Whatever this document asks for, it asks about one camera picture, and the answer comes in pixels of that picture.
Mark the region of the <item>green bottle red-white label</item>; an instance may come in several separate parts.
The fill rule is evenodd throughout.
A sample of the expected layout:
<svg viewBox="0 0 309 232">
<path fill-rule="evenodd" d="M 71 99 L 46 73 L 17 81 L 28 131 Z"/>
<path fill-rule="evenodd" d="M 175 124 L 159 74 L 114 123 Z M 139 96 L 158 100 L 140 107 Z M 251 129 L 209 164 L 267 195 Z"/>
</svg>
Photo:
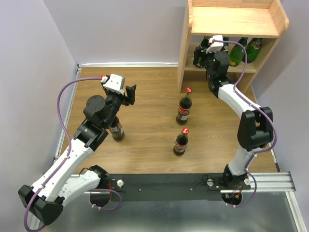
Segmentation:
<svg viewBox="0 0 309 232">
<path fill-rule="evenodd" d="M 229 37 L 223 37 L 223 41 L 224 41 L 224 45 L 223 45 L 221 51 L 228 53 Z"/>
</svg>

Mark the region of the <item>green bottle yellow label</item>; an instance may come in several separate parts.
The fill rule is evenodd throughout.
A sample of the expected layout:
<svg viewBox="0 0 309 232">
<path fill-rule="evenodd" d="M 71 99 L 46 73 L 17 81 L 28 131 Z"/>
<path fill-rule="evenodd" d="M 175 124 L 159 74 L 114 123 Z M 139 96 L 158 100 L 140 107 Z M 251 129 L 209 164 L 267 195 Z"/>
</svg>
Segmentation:
<svg viewBox="0 0 309 232">
<path fill-rule="evenodd" d="M 247 45 L 248 38 L 247 37 L 242 37 L 238 43 L 241 44 L 244 48 Z M 244 57 L 244 51 L 242 47 L 238 44 L 235 44 L 232 50 L 230 51 L 229 55 L 229 65 L 232 67 L 236 67 L 240 64 Z"/>
</svg>

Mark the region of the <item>green bottle red-blue label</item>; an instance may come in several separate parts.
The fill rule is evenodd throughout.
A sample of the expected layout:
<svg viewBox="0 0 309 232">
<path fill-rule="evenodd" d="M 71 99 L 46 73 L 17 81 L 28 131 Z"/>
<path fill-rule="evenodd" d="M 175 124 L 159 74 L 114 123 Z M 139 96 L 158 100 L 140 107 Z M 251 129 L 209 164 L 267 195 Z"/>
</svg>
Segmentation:
<svg viewBox="0 0 309 232">
<path fill-rule="evenodd" d="M 248 43 L 246 47 L 247 63 L 255 61 L 255 59 L 259 55 L 262 46 L 262 40 L 262 38 L 252 38 Z"/>
</svg>

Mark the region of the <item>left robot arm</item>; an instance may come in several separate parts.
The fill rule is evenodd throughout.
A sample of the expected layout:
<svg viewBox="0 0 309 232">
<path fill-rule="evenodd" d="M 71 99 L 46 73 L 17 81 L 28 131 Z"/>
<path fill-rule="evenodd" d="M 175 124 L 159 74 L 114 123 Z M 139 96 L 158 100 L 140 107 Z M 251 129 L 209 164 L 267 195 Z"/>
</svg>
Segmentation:
<svg viewBox="0 0 309 232">
<path fill-rule="evenodd" d="M 68 182 L 74 170 L 87 157 L 93 154 L 108 136 L 120 106 L 133 105 L 136 85 L 125 90 L 115 90 L 103 86 L 106 97 L 94 95 L 85 105 L 85 120 L 69 140 L 66 151 L 51 168 L 32 185 L 23 185 L 18 195 L 26 208 L 24 225 L 28 214 L 32 213 L 43 226 L 52 224 L 62 213 L 64 207 L 84 192 L 95 189 L 104 190 L 107 173 L 100 167 L 90 168 L 82 177 Z"/>
</svg>

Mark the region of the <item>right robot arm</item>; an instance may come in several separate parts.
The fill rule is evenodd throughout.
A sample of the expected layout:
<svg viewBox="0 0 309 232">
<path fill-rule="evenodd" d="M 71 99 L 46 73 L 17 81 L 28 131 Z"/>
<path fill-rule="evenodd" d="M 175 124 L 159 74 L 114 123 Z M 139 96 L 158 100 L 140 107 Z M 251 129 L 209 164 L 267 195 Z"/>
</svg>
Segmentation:
<svg viewBox="0 0 309 232">
<path fill-rule="evenodd" d="M 225 51 L 207 52 L 197 47 L 194 63 L 206 69 L 210 92 L 224 101 L 240 118 L 237 139 L 239 147 L 234 158 L 226 165 L 221 184 L 234 189 L 247 177 L 247 170 L 255 156 L 273 140 L 272 110 L 261 107 L 238 91 L 228 78 L 229 55 Z"/>
</svg>

